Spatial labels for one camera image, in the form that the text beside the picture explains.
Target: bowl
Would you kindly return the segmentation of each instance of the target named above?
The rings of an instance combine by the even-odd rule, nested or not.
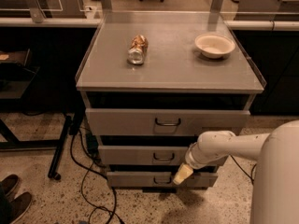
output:
[[[235,49],[235,42],[223,35],[204,34],[195,38],[195,46],[210,59],[227,58]]]

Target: drawer front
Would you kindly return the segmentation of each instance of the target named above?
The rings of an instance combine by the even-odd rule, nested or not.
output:
[[[107,172],[108,184],[115,188],[208,188],[217,177],[215,173],[197,173],[176,185],[170,172]]]
[[[177,165],[183,163],[187,147],[124,147],[99,146],[105,165]],[[211,166],[225,163],[225,158],[211,162]]]
[[[93,135],[198,135],[244,127],[249,111],[86,109]]]

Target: drawer handle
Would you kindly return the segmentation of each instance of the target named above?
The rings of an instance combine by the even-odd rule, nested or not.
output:
[[[179,126],[179,124],[181,123],[181,120],[178,119],[178,122],[177,123],[161,123],[159,122],[159,120],[156,118],[155,119],[155,123],[159,126]]]
[[[175,154],[172,153],[172,154],[171,154],[171,157],[169,157],[169,158],[158,158],[158,157],[156,156],[156,153],[153,153],[153,158],[154,158],[156,161],[172,161],[172,160],[175,158]]]
[[[171,176],[169,176],[169,180],[168,181],[164,181],[164,182],[157,182],[156,181],[156,177],[153,178],[153,182],[155,184],[159,184],[159,185],[162,185],[162,184],[171,184]]]

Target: shoe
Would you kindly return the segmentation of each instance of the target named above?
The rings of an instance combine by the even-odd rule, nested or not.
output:
[[[32,195],[29,192],[24,192],[19,197],[10,202],[12,206],[12,219],[10,224],[19,220],[28,210],[32,201]]]
[[[7,176],[2,182],[1,186],[3,189],[3,192],[6,196],[9,196],[11,192],[17,187],[20,179],[16,175],[9,175]]]

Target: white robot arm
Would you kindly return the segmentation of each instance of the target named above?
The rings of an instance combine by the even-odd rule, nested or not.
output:
[[[180,184],[193,169],[227,155],[257,161],[250,224],[298,223],[299,120],[281,125],[272,133],[202,133],[189,147],[174,182]]]

